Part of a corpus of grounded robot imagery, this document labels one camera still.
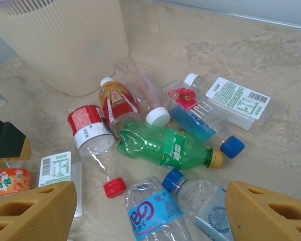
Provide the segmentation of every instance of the bottle cap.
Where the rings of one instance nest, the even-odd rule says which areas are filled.
[[[198,74],[194,74],[194,73],[190,73],[184,80],[184,83],[186,83],[187,85],[191,86],[194,82],[194,80],[199,77]]]
[[[165,107],[157,107],[146,116],[146,122],[153,126],[163,127],[171,119],[171,116]]]
[[[162,185],[169,192],[173,192],[183,177],[184,175],[179,170],[173,169],[167,174]]]
[[[223,153],[220,150],[213,149],[212,160],[209,168],[220,169],[223,164]]]
[[[237,155],[239,155],[243,151],[244,148],[245,148],[245,145],[243,144],[243,142],[241,142],[235,136],[231,136],[229,139],[226,140],[226,142],[223,143],[220,150],[228,158],[233,159]]]
[[[114,198],[124,193],[126,184],[122,178],[116,178],[104,185],[104,190],[108,198]]]
[[[114,80],[110,77],[103,78],[100,82],[100,87],[102,87],[107,82],[113,82]]]

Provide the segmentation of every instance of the red bottle cap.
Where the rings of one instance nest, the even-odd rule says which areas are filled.
[[[114,198],[124,193],[126,184],[123,179],[116,178],[104,185],[104,190],[108,198]]]

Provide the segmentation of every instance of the blue bottle cap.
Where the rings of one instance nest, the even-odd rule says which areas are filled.
[[[235,136],[231,136],[229,139],[224,142],[221,146],[221,151],[230,159],[235,158],[237,155],[243,151],[245,145]]]
[[[184,175],[179,170],[173,169],[167,174],[162,185],[169,192],[173,192],[183,177]]]

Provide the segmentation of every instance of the yellow bottle cap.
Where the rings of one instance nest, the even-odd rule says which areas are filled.
[[[210,168],[220,169],[223,164],[223,153],[220,150],[213,149],[212,161]]]

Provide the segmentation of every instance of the white bottle cap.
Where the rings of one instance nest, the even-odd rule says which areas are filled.
[[[191,86],[194,82],[194,80],[199,77],[198,74],[193,74],[193,73],[190,73],[184,80],[184,83],[186,83],[187,85]]]
[[[105,83],[111,82],[111,81],[114,81],[114,80],[110,77],[103,78],[102,81],[100,82],[100,87],[102,87]]]
[[[153,126],[163,127],[171,119],[171,116],[165,107],[157,107],[146,116],[146,122]]]

